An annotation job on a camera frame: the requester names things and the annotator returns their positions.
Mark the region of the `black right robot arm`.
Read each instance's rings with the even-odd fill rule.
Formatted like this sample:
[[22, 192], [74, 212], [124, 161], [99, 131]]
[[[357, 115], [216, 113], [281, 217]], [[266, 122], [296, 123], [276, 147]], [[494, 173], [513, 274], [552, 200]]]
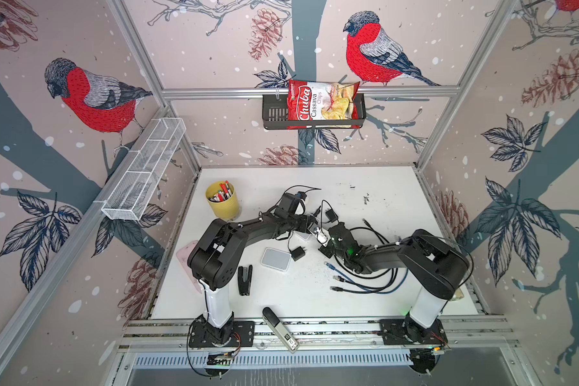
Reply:
[[394, 243], [385, 242], [381, 234], [376, 236], [381, 244], [361, 245], [352, 231], [339, 222], [332, 228], [318, 230], [318, 250], [325, 257], [334, 257], [353, 276], [366, 277], [389, 270], [393, 284], [399, 269], [404, 269], [406, 276], [413, 275], [421, 289], [405, 315], [402, 336], [415, 344], [424, 344], [430, 338], [442, 342], [437, 317], [471, 276], [472, 258], [460, 254], [450, 241], [424, 229]]

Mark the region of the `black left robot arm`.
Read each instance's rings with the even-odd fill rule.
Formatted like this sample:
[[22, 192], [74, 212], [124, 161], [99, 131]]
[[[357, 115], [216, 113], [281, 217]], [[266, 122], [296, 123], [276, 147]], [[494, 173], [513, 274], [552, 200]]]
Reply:
[[189, 254], [188, 267], [204, 288], [204, 326], [219, 341], [226, 342], [233, 333], [234, 313], [226, 286], [236, 274], [244, 250], [260, 241], [307, 232], [316, 222], [307, 213], [308, 191], [284, 192], [273, 207], [252, 220], [212, 221]]

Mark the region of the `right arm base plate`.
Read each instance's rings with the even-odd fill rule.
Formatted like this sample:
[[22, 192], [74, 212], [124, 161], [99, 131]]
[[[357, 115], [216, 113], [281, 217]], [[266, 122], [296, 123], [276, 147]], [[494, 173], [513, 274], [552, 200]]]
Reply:
[[448, 344], [442, 322], [437, 318], [430, 327], [423, 327], [411, 318], [381, 319], [379, 326], [386, 346]]

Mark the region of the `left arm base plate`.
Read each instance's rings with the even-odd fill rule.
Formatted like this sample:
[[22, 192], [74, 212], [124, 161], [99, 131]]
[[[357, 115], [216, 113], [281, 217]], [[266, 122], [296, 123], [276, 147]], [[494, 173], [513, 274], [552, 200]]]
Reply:
[[193, 321], [188, 333], [188, 346], [194, 348], [208, 347], [252, 347], [255, 334], [255, 323], [236, 321], [232, 316], [220, 328], [209, 323], [204, 315]]

